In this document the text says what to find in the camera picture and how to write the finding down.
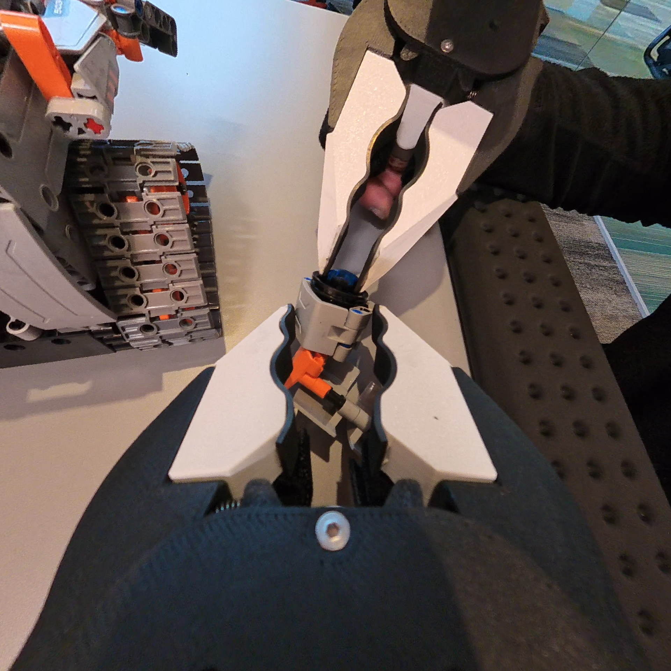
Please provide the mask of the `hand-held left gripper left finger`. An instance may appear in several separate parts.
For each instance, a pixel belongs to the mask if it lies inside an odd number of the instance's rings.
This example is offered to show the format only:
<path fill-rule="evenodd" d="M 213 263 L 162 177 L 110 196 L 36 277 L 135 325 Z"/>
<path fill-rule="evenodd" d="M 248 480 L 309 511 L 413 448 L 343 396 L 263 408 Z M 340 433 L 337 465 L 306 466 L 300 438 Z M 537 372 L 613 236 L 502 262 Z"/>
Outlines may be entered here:
<path fill-rule="evenodd" d="M 235 499 L 247 483 L 274 483 L 286 505 L 310 506 L 309 439 L 290 392 L 295 310 L 283 306 L 216 364 L 168 472 L 174 482 L 225 481 Z"/>

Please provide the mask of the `grey wheel module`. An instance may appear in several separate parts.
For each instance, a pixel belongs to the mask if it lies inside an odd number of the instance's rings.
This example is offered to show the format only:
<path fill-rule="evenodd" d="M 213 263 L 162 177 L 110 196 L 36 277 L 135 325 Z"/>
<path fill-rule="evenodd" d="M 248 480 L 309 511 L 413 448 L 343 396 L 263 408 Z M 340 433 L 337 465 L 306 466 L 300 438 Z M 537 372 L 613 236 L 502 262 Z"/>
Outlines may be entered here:
<path fill-rule="evenodd" d="M 371 424 L 371 382 L 360 391 L 360 362 L 354 353 L 373 316 L 374 303 L 365 291 L 343 291 L 330 286 L 318 272 L 302 280 L 295 305 L 299 343 L 293 369 L 285 382 L 293 391 L 295 408 L 332 438 L 345 430 L 349 446 L 360 452 L 360 442 Z"/>

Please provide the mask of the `person's right hand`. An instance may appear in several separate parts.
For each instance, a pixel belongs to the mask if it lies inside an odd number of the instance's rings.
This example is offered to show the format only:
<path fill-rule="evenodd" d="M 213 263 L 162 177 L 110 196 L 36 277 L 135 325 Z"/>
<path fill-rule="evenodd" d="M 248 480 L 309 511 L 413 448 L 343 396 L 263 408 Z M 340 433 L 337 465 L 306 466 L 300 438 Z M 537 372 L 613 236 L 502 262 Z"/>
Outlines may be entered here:
<path fill-rule="evenodd" d="M 377 218 L 386 220 L 401 191 L 402 175 L 407 164 L 407 160 L 390 156 L 386 168 L 367 181 L 366 189 L 359 200 L 360 205 Z"/>

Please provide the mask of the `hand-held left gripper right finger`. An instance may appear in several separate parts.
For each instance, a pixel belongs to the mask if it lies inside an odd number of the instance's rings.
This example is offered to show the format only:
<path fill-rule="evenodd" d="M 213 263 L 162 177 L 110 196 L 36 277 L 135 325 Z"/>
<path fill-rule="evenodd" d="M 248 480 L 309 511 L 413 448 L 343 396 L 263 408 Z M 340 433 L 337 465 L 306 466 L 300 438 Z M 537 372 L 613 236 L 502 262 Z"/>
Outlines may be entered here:
<path fill-rule="evenodd" d="M 373 313 L 380 390 L 350 462 L 354 501 L 384 504 L 394 482 L 419 483 L 428 502 L 442 481 L 491 483 L 497 471 L 449 362 L 383 306 Z"/>

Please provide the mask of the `grey orange tracked toy robot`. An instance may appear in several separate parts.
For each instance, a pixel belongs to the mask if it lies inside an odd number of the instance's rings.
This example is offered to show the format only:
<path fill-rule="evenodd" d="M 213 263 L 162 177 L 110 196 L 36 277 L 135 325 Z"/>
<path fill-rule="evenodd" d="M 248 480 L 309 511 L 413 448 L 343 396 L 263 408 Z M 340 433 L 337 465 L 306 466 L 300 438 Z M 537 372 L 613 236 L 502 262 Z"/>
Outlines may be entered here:
<path fill-rule="evenodd" d="M 109 139 L 118 56 L 176 56 L 149 1 L 1 2 L 1 367 L 222 335 L 191 144 Z"/>

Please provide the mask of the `black perforated mat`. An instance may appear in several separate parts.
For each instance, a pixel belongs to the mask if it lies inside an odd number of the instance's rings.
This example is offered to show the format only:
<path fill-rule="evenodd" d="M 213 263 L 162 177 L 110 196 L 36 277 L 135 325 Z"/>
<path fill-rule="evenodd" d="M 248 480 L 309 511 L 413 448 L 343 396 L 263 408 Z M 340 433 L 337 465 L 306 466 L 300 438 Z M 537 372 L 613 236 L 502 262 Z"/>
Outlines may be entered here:
<path fill-rule="evenodd" d="M 583 510 L 633 632 L 670 669 L 670 506 L 536 202 L 476 187 L 441 218 L 474 380 Z"/>

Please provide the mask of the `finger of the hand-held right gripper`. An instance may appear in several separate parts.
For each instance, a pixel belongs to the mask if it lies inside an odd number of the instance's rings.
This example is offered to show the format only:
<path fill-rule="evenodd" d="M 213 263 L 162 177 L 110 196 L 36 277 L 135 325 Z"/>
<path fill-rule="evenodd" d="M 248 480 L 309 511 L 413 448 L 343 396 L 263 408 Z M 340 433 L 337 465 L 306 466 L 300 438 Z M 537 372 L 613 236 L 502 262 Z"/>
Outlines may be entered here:
<path fill-rule="evenodd" d="M 427 133 L 424 170 L 401 193 L 397 219 L 381 238 L 364 288 L 388 273 L 455 202 L 492 117 L 472 101 L 437 111 Z"/>
<path fill-rule="evenodd" d="M 317 257 L 327 265 L 336 253 L 354 195 L 370 174 L 374 142 L 401 112 L 406 86 L 393 60 L 367 51 L 334 130 L 325 142 Z"/>

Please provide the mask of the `person's right forearm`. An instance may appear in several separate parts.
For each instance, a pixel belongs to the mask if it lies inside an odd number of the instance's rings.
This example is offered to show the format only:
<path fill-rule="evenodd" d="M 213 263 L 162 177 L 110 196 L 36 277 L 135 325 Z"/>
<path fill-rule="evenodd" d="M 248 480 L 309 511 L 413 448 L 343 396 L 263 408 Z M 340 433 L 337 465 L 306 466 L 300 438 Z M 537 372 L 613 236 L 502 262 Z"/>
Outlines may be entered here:
<path fill-rule="evenodd" d="M 479 182 L 669 228 L 670 80 L 543 63 L 520 130 Z"/>

